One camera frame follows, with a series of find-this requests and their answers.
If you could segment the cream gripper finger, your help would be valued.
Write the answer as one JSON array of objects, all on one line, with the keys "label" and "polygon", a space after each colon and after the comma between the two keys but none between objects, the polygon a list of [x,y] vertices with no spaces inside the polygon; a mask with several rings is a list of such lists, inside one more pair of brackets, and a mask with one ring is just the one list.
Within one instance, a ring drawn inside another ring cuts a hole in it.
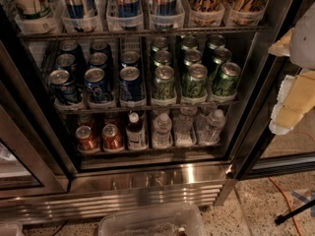
[{"label": "cream gripper finger", "polygon": [[270,131],[275,135],[287,134],[314,106],[315,72],[305,70],[297,76],[286,75],[271,114]]},{"label": "cream gripper finger", "polygon": [[293,31],[294,29],[290,29],[277,42],[273,43],[269,47],[268,52],[277,57],[283,57],[283,56],[289,57],[290,56],[289,45],[290,45]]}]

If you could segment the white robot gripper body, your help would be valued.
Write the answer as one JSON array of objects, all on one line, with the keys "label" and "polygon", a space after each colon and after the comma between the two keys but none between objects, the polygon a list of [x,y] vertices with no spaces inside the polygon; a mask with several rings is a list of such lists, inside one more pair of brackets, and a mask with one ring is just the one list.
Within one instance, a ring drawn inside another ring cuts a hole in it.
[{"label": "white robot gripper body", "polygon": [[315,2],[296,23],[290,39],[289,54],[293,64],[315,69]]}]

